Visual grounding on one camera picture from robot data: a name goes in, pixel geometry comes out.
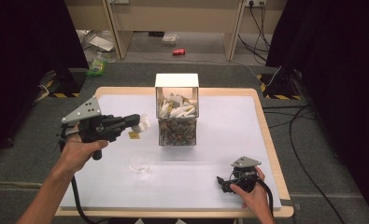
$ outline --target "wall socket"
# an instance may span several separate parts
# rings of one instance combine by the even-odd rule
[[[245,6],[250,7],[250,0],[245,0]],[[253,7],[265,7],[266,0],[252,0],[253,1]]]

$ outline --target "forearm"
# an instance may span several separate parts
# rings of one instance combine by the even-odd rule
[[[51,223],[73,175],[57,166],[53,167],[35,199],[17,223]]]

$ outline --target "red can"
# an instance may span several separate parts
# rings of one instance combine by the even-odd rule
[[[174,49],[173,55],[185,55],[185,49]]]

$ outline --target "box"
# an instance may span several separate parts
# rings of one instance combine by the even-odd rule
[[[199,81],[195,73],[159,73],[155,79],[159,145],[195,146]]]

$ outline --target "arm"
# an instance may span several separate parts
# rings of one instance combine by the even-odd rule
[[[256,167],[256,170],[260,179],[264,181],[265,175],[263,174],[263,171],[258,167]],[[275,220],[269,211],[265,189],[259,183],[256,183],[254,190],[250,193],[246,193],[235,184],[230,185],[230,188],[243,199],[242,208],[247,207],[250,209],[262,224],[275,223]]]
[[[82,169],[94,151],[107,145],[105,140],[84,144],[78,135],[70,137],[61,157],[17,224],[51,223],[74,173]]]

